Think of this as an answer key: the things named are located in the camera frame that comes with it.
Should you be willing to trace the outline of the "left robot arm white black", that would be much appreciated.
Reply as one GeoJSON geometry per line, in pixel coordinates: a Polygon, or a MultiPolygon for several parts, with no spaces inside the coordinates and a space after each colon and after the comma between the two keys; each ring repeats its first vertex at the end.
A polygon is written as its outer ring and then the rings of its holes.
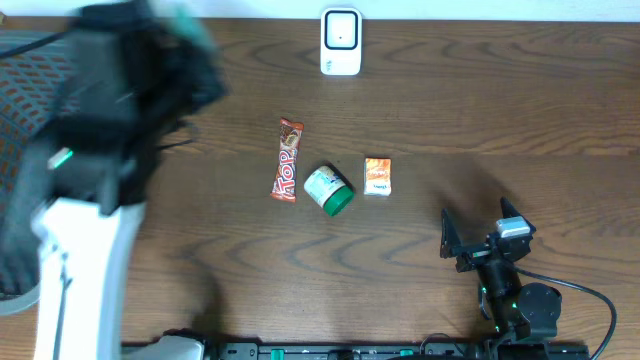
{"type": "Polygon", "coordinates": [[[181,1],[82,7],[72,74],[29,138],[1,229],[1,310],[36,305],[38,359],[118,359],[127,271],[163,138],[223,97],[181,1]]]}

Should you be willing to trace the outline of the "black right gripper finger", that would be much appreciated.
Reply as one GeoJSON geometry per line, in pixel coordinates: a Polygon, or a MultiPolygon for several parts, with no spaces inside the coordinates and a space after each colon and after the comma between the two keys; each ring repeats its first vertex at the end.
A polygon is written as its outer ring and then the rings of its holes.
{"type": "Polygon", "coordinates": [[[441,228],[440,257],[443,259],[457,257],[462,243],[446,209],[441,211],[441,228]]]}
{"type": "Polygon", "coordinates": [[[503,219],[521,217],[521,213],[506,197],[500,198],[500,206],[503,219]]]}

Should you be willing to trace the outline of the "chocolate bar wrapper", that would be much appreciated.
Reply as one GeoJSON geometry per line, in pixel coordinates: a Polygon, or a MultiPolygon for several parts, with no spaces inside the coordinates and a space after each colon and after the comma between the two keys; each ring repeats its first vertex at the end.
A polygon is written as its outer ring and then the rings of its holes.
{"type": "Polygon", "coordinates": [[[296,202],[296,162],[304,124],[280,119],[278,168],[271,197],[286,202],[296,202]]]}

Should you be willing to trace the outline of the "orange tissue pack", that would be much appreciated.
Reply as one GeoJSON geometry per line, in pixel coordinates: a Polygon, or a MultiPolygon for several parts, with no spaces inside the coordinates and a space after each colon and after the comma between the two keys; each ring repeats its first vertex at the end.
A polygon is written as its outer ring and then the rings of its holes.
{"type": "Polygon", "coordinates": [[[364,194],[389,196],[391,191],[391,160],[389,158],[366,158],[364,161],[364,194]]]}

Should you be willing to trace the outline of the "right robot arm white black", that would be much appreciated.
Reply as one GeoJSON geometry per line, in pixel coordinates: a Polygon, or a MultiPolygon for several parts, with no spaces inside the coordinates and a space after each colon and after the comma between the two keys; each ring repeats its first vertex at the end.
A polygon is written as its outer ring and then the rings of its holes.
{"type": "Polygon", "coordinates": [[[482,243],[465,245],[447,210],[441,212],[440,256],[454,258],[459,273],[479,277],[479,307],[494,322],[496,333],[471,345],[477,359],[548,359],[548,340],[557,335],[562,296],[548,285],[524,285],[515,262],[530,253],[536,227],[506,198],[500,199],[502,218],[482,243]]]}

